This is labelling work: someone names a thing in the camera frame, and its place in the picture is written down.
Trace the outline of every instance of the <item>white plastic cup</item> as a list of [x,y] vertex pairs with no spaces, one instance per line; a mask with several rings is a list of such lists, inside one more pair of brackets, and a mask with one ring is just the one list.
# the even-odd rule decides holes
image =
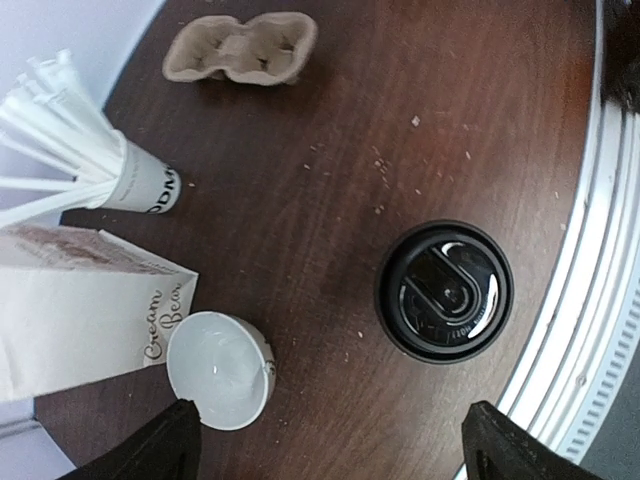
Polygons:
[[124,163],[118,181],[102,208],[129,212],[164,213],[180,197],[180,175],[169,165],[128,141],[120,132]]
[[217,312],[180,322],[169,340],[167,372],[176,396],[193,400],[200,421],[216,430],[253,423],[276,383],[264,336],[244,320]]

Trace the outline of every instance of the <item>black plastic lid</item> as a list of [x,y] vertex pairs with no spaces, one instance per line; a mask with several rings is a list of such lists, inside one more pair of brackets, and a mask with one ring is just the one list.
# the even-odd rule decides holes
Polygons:
[[430,363],[454,363],[487,348],[513,303],[513,276],[498,245],[480,229],[441,220],[420,225],[389,250],[375,302],[389,338]]

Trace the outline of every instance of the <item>white paper straw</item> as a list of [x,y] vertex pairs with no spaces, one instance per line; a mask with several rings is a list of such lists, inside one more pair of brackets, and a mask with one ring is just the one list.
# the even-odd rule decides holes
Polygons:
[[31,59],[29,63],[40,78],[45,78],[50,85],[55,86],[56,92],[64,89],[70,91],[77,100],[74,104],[77,108],[82,109],[84,116],[91,116],[105,130],[113,129],[107,117],[91,100],[82,85],[80,75],[73,63],[71,63],[71,52],[69,50],[59,51],[56,60],[38,62],[36,59]]
[[94,162],[87,161],[86,157],[81,155],[77,150],[69,147],[67,142],[58,141],[57,138],[51,136],[50,132],[43,132],[41,128],[34,126],[24,119],[19,111],[16,112],[7,108],[6,102],[0,105],[0,118],[19,129],[25,135],[36,140],[45,149],[64,158],[68,163],[75,166],[78,170],[76,175],[83,174],[90,179],[94,179],[96,182],[113,178],[113,174],[106,170],[105,167],[99,167],[95,165]]
[[71,175],[72,177],[77,176],[80,172],[79,168],[76,166],[71,166],[56,157],[16,142],[2,130],[0,130],[0,144],[4,145],[7,148],[10,148],[11,150],[22,153],[23,155],[27,155],[28,157],[31,157],[40,163],[48,165],[49,167],[55,168],[56,170],[60,170],[63,173]]
[[94,203],[97,197],[110,194],[115,188],[115,185],[116,181],[112,180],[98,185],[58,193],[50,197],[41,198],[15,208],[4,210],[0,212],[0,228],[46,214],[57,213],[70,208],[84,207]]
[[74,92],[65,89],[56,95],[38,95],[34,101],[46,105],[65,122],[90,136],[93,141],[98,142],[106,150],[117,151],[118,144],[112,134],[113,129],[107,130],[96,121],[95,116],[87,112]]
[[87,186],[86,183],[48,178],[1,177],[0,187],[14,190],[35,190],[38,192],[66,192]]
[[[95,167],[106,171],[111,175],[117,175],[120,171],[119,162],[112,150],[96,145],[86,136],[72,128],[69,124],[60,120],[48,108],[43,105],[25,101],[23,96],[7,96],[0,105],[14,117],[19,117],[28,122],[34,128],[48,135],[53,140],[66,145],[72,150],[86,157],[86,161],[93,163]],[[102,162],[97,162],[94,157],[102,157]]]

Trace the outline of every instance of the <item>paper cup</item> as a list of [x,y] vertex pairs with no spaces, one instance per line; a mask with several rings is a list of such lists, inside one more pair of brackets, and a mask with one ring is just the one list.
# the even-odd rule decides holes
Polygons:
[[276,381],[271,347],[237,317],[200,312],[176,327],[167,351],[169,382],[178,398],[193,400],[200,421],[239,430],[264,410]]
[[182,187],[178,172],[128,141],[122,133],[117,134],[124,165],[113,192],[100,207],[144,213],[170,210]]

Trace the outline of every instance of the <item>straw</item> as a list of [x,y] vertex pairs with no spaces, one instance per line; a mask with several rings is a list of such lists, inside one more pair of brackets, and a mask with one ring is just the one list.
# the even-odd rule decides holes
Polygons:
[[[72,150],[80,153],[84,159],[99,170],[104,171],[108,175],[117,175],[120,171],[120,164],[117,157],[112,151],[101,148],[95,142],[91,142],[80,132],[61,122],[49,109],[43,105],[34,104],[33,102],[25,102],[20,96],[8,96],[0,108],[7,111],[13,117],[21,118],[23,121],[31,124],[34,128],[42,133],[46,133],[58,143],[66,145]],[[100,154],[102,157],[100,162],[94,157]]]
[[79,169],[77,167],[71,166],[63,160],[59,160],[58,158],[36,150],[35,148],[31,148],[19,142],[16,142],[15,140],[11,139],[3,130],[0,130],[0,144],[4,145],[7,148],[10,148],[11,150],[27,155],[34,160],[43,163],[44,165],[71,175],[72,177],[78,175]]
[[83,156],[78,154],[78,152],[69,148],[67,145],[58,142],[57,139],[52,138],[50,134],[48,135],[47,133],[40,131],[29,122],[23,120],[20,116],[16,115],[15,112],[8,111],[6,108],[3,108],[4,106],[5,105],[0,105],[0,118],[12,124],[23,134],[36,140],[48,151],[64,158],[68,164],[75,168],[73,175],[83,173],[94,181],[103,181],[112,178],[111,175],[104,171],[104,169],[98,169],[92,164],[89,164]]
[[69,180],[50,180],[48,178],[20,178],[0,176],[0,187],[14,190],[35,190],[39,192],[65,192],[87,185]]
[[69,208],[84,207],[93,203],[97,197],[109,195],[116,186],[116,180],[99,185],[78,188],[41,198],[18,207],[0,212],[0,228],[24,222],[30,218],[57,213]]

